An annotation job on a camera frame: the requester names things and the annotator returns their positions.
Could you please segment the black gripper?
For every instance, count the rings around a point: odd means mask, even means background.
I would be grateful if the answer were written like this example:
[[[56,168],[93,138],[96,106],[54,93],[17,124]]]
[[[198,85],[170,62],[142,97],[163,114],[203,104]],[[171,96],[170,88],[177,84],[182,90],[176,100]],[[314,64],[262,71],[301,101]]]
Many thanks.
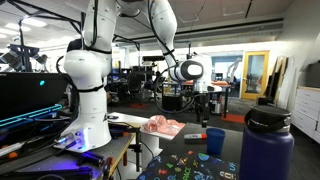
[[[207,127],[207,120],[210,115],[210,107],[209,107],[209,94],[201,93],[196,96],[196,119],[198,122],[201,122],[201,127]]]

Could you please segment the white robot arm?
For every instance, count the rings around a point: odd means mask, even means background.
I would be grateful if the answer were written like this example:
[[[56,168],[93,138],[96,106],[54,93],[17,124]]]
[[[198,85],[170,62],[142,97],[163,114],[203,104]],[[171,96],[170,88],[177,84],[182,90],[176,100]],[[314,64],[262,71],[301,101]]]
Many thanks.
[[[57,148],[86,152],[111,141],[104,79],[111,72],[112,38],[120,15],[139,14],[148,18],[170,78],[175,82],[191,80],[202,110],[209,103],[209,94],[222,90],[212,83],[209,56],[175,59],[177,21],[168,0],[90,0],[82,31],[84,48],[67,52],[64,61],[64,69],[79,94],[78,114],[61,133]]]

